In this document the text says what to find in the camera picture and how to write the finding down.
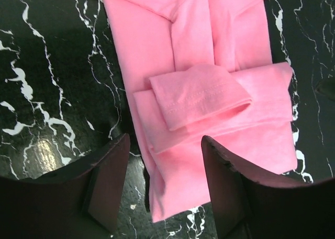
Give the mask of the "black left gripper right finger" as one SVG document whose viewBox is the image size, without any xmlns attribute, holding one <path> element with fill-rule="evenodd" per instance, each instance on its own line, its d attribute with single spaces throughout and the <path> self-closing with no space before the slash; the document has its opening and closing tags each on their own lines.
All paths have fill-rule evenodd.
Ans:
<svg viewBox="0 0 335 239">
<path fill-rule="evenodd" d="M 202 138 L 218 238 L 334 238 L 334 179 L 304 183 Z"/>
</svg>

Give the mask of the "pink t shirt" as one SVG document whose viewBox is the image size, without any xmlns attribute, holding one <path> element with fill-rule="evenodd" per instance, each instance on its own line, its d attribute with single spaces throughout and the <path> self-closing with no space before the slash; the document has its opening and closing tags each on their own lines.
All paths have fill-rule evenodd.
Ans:
<svg viewBox="0 0 335 239">
<path fill-rule="evenodd" d="M 205 135 L 273 173 L 296 169 L 293 70 L 272 61 L 265 0 L 103 1 L 153 222 L 210 201 Z"/>
</svg>

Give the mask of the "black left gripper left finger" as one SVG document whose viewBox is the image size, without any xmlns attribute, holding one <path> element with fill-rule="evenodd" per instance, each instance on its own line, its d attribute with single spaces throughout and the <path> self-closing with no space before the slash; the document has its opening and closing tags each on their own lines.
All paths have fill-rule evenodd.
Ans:
<svg viewBox="0 0 335 239">
<path fill-rule="evenodd" d="M 1 238 L 110 238 L 128 165 L 130 137 L 36 179 L 1 178 Z"/>
</svg>

